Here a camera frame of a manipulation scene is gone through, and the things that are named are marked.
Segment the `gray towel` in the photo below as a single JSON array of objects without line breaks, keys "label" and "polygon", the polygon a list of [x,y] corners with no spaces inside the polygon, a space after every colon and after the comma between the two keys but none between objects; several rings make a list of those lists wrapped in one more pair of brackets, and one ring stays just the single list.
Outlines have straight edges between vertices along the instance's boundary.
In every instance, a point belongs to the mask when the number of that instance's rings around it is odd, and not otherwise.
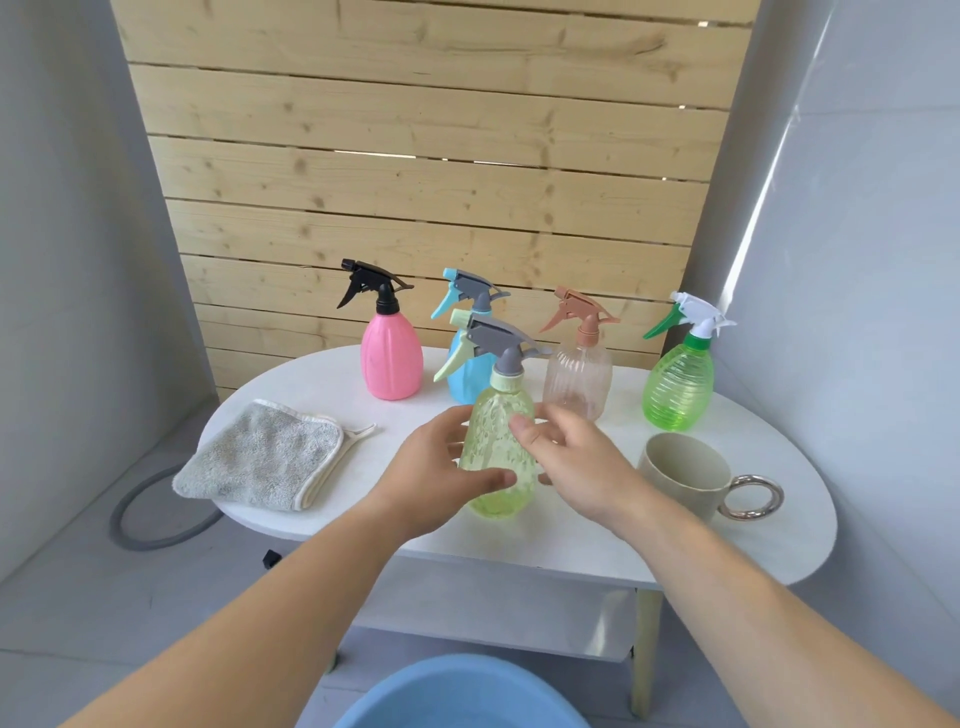
[{"label": "gray towel", "polygon": [[375,430],[344,430],[329,417],[254,400],[190,458],[174,478],[174,490],[184,497],[301,511],[353,443]]}]

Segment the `ceramic mug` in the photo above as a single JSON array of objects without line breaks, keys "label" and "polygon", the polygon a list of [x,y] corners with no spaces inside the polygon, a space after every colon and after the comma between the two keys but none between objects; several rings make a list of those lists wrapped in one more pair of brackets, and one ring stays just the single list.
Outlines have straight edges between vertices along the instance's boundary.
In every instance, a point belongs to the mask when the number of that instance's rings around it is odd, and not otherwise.
[{"label": "ceramic mug", "polygon": [[[758,521],[783,505],[783,489],[773,480],[762,475],[733,477],[723,455],[678,432],[651,437],[637,469],[647,482],[702,521],[709,521],[717,511],[734,521]],[[745,485],[763,486],[770,491],[770,500],[756,510],[735,511],[727,507],[727,494]]]}]

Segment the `wooden plank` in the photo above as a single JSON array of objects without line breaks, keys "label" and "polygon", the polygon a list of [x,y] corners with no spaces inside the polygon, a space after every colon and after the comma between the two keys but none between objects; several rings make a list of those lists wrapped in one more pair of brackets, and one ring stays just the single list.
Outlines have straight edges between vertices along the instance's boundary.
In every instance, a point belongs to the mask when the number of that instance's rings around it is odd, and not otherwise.
[{"label": "wooden plank", "polygon": [[[337,304],[347,291],[346,271],[300,268],[245,260],[182,255],[183,270],[194,303],[255,308],[279,313],[297,313],[324,318],[368,321],[374,312],[370,294],[356,296],[343,308]],[[449,318],[431,319],[430,314],[446,293],[446,281],[412,279],[413,290],[398,294],[400,308],[417,328],[452,330]],[[553,316],[557,299],[547,291],[510,289],[511,297],[493,302],[493,315],[536,334]],[[605,344],[612,349],[660,353],[662,337],[646,341],[643,333],[660,321],[670,310],[668,303],[650,303],[618,298],[599,301],[621,324],[606,327]],[[559,324],[540,336],[546,341],[572,339],[576,325],[572,321]]]},{"label": "wooden plank", "polygon": [[149,133],[708,181],[724,111],[131,67]]},{"label": "wooden plank", "polygon": [[152,137],[167,197],[689,245],[701,182]]},{"label": "wooden plank", "polygon": [[658,20],[710,20],[721,23],[752,23],[760,7],[760,0],[483,0],[482,3],[476,0],[430,1],[441,5],[485,5]]},{"label": "wooden plank", "polygon": [[262,353],[226,352],[220,349],[207,349],[206,357],[213,371],[213,382],[217,387],[239,389],[251,379],[264,372],[290,361],[286,356],[269,356]]},{"label": "wooden plank", "polygon": [[157,64],[728,109],[750,31],[373,0],[113,0]]},{"label": "wooden plank", "polygon": [[667,301],[688,248],[317,212],[167,203],[182,253],[337,268],[366,260],[399,276],[463,268],[498,285]]},{"label": "wooden plank", "polygon": [[[211,349],[274,356],[306,356],[338,346],[359,344],[367,326],[358,321],[203,303],[197,303],[196,309],[204,342]],[[418,328],[416,331],[425,347],[446,349],[450,345],[450,331],[431,328]],[[647,352],[611,350],[611,354],[615,364],[646,369],[652,368],[659,358],[657,354]]]}]

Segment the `green spray bottle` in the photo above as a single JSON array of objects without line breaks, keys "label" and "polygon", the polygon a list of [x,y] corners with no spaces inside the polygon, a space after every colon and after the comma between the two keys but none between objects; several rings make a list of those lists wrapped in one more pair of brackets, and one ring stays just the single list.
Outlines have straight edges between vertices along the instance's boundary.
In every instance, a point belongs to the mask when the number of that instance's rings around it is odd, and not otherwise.
[{"label": "green spray bottle", "polygon": [[670,294],[670,314],[644,335],[650,339],[679,324],[693,324],[684,342],[667,352],[647,377],[643,414],[652,425],[680,432],[693,427],[713,394],[710,340],[722,327],[736,326],[718,308],[688,293]]},{"label": "green spray bottle", "polygon": [[534,401],[523,389],[523,360],[550,351],[538,349],[537,342],[519,328],[493,316],[457,309],[450,314],[450,323],[459,331],[450,357],[434,381],[451,375],[474,356],[491,353],[497,357],[490,386],[473,405],[460,467],[465,471],[506,468],[516,473],[516,483],[510,488],[470,502],[470,508],[481,516],[508,518],[526,507],[537,485],[537,463],[509,428],[510,418],[516,414],[534,416]]}]

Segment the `spray bottle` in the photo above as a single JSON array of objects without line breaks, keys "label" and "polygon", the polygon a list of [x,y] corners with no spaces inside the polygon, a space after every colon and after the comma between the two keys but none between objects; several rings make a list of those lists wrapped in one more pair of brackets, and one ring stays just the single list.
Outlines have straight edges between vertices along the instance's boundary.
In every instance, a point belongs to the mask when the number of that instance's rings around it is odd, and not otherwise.
[{"label": "spray bottle", "polygon": [[540,333],[564,319],[580,319],[581,324],[576,340],[563,345],[550,357],[543,383],[543,401],[554,402],[593,421],[603,414],[613,379],[613,359],[600,344],[600,325],[619,324],[620,320],[577,291],[561,286],[553,294],[560,299],[560,305]]},{"label": "spray bottle", "polygon": [[[430,316],[431,319],[446,313],[455,303],[467,299],[473,300],[473,308],[470,309],[470,313],[489,315],[491,313],[491,301],[506,298],[510,295],[508,291],[501,291],[487,279],[456,268],[444,268],[444,278],[450,281],[450,285],[446,296],[437,306],[437,310]],[[449,356],[453,355],[458,341],[459,337],[454,336],[450,343]],[[447,383],[450,385],[450,395],[453,399],[460,404],[476,402],[480,393],[490,386],[490,375],[493,374],[493,364],[495,362],[496,356],[491,353],[468,359],[464,366],[456,370],[447,379]]]},{"label": "spray bottle", "polygon": [[418,392],[423,375],[423,349],[417,333],[400,313],[396,290],[413,288],[390,271],[360,260],[344,258],[350,287],[337,308],[358,293],[376,291],[376,314],[367,324],[360,344],[360,366],[370,393],[381,400],[403,400]]},{"label": "spray bottle", "polygon": [[652,338],[679,324],[693,324],[693,328],[684,342],[667,352],[647,377],[643,414],[657,427],[682,431],[693,427],[710,404],[713,359],[709,348],[713,332],[736,326],[736,322],[728,320],[715,306],[688,293],[675,291],[670,298],[675,301],[670,314],[643,338]]},{"label": "spray bottle", "polygon": [[516,441],[509,427],[515,414],[534,416],[534,402],[523,390],[523,360],[549,351],[538,350],[536,342],[523,331],[492,316],[457,309],[450,314],[450,323],[460,329],[456,346],[434,381],[451,375],[475,356],[496,356],[490,386],[473,405],[460,467],[466,471],[507,468],[516,473],[515,485],[470,502],[470,507],[481,516],[507,518],[533,499],[537,483],[537,463]]}]

